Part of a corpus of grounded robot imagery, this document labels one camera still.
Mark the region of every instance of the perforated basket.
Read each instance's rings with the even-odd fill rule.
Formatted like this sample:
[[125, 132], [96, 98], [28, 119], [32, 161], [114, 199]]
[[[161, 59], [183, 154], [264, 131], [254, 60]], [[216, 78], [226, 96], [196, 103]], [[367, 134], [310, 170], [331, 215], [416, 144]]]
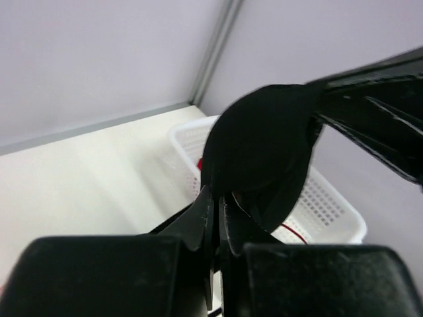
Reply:
[[[169, 131], [171, 144], [178, 153], [176, 167], [185, 177], [186, 191], [192, 199], [200, 191], [200, 171], [196, 165], [217, 118], [194, 120]], [[300, 198], [285, 224], [310, 244], [357, 244], [367, 232], [362, 216], [312, 166]], [[272, 234], [284, 243], [302, 243], [284, 227]]]

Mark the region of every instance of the red object in basket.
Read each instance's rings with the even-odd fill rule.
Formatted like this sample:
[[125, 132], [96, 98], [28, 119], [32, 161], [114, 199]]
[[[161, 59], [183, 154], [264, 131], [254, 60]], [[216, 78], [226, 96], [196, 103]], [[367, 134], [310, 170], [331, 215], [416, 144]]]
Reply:
[[198, 163], [197, 163], [197, 167], [198, 167], [199, 170], [201, 170], [201, 167], [202, 166], [203, 166], [203, 158], [201, 158], [200, 160], [198, 160]]

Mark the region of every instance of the white tabletop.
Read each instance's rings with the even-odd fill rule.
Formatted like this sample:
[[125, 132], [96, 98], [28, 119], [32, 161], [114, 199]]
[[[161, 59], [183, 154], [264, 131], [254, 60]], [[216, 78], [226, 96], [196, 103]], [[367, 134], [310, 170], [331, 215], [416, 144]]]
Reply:
[[41, 236], [148, 232], [190, 203], [168, 130], [195, 106], [0, 157], [0, 283]]

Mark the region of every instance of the red cable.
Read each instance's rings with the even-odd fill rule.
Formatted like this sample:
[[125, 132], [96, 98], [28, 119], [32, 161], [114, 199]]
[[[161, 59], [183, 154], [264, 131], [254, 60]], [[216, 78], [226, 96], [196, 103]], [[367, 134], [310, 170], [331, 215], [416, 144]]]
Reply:
[[289, 226], [285, 225], [284, 223], [281, 224], [281, 227], [284, 227], [285, 229], [288, 229], [289, 231], [291, 231], [292, 233], [294, 233], [294, 235], [296, 235], [298, 237], [298, 239], [300, 239], [301, 241], [304, 242], [304, 244], [308, 244], [307, 241], [295, 230], [293, 230], [292, 228], [290, 228]]

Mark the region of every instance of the black cable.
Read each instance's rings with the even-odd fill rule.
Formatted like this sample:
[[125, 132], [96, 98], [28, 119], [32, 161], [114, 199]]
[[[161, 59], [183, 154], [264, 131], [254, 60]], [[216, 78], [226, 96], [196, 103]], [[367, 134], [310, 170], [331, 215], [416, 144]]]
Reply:
[[213, 312], [210, 312], [207, 316], [208, 317], [217, 317], [222, 313], [222, 307], [219, 307], [218, 309], [214, 310]]

